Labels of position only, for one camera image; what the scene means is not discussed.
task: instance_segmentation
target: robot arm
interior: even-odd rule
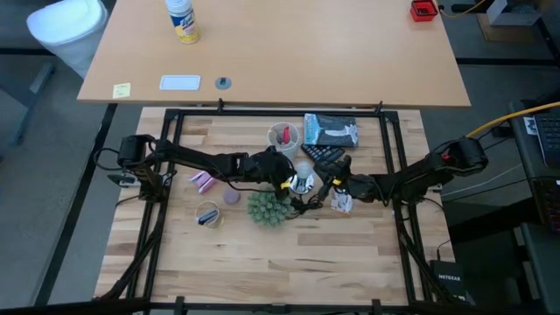
[[[148,155],[146,147],[151,150]],[[206,171],[224,182],[271,183],[278,199],[288,196],[288,186],[283,184],[296,173],[290,160],[273,146],[253,156],[248,153],[211,155],[167,140],[156,140],[150,135],[127,136],[121,141],[117,163],[140,181],[141,200],[157,202],[163,197],[164,178],[151,169],[155,163],[163,162]]]
[[[468,176],[484,170],[488,159],[477,139],[460,138],[440,145],[424,159],[393,174],[354,175],[350,172],[352,159],[321,162],[314,170],[323,181],[319,198],[323,200],[331,187],[344,190],[353,199],[363,202],[392,199],[418,203],[430,186],[446,184],[455,176]]]

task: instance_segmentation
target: yellow cable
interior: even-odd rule
[[[485,1],[486,1],[486,0],[482,0],[482,1],[480,1],[479,3],[476,3],[471,9],[466,10],[466,11],[464,11],[464,12],[461,12],[461,13],[459,13],[459,14],[449,15],[449,14],[445,13],[444,10],[439,10],[439,3],[438,3],[438,0],[434,0],[434,2],[436,3],[436,7],[437,7],[437,9],[439,10],[439,13],[441,13],[442,15],[445,15],[445,16],[448,17],[448,18],[458,18],[458,17],[460,17],[460,16],[463,16],[463,15],[469,13],[470,11],[473,11],[473,10],[475,10],[476,8],[480,7]]]
[[[536,111],[543,110],[543,109],[550,109],[550,108],[553,108],[553,107],[556,107],[556,106],[560,106],[560,101],[555,101],[555,102],[550,103],[550,104],[537,106],[535,108],[529,108],[529,109],[521,110],[521,111],[518,111],[516,113],[509,114],[509,115],[504,115],[500,118],[496,118],[496,119],[492,120],[491,122],[487,122],[487,123],[483,124],[482,126],[478,127],[477,129],[469,132],[466,135],[466,137],[474,137],[476,134],[480,133],[482,130],[484,130],[486,128],[490,128],[490,127],[492,127],[492,126],[494,126],[498,123],[501,123],[503,121],[506,121],[507,119],[511,119],[511,118],[518,117],[518,116],[523,116],[523,115],[530,114],[530,113],[535,113]]]

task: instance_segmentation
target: purple object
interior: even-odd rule
[[[224,192],[224,201],[226,201],[226,203],[229,204],[229,205],[236,204],[237,201],[239,201],[240,197],[241,197],[241,194],[238,191],[235,191],[233,189],[227,189]]]

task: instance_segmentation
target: yellow sticky note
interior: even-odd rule
[[[130,96],[130,83],[115,84],[113,86],[113,98],[123,98]]]

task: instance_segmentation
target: red object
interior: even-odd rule
[[[410,14],[415,22],[431,21],[438,14],[438,8],[431,0],[412,1]]]
[[[284,144],[290,143],[290,127],[286,127],[283,129],[283,142]]]

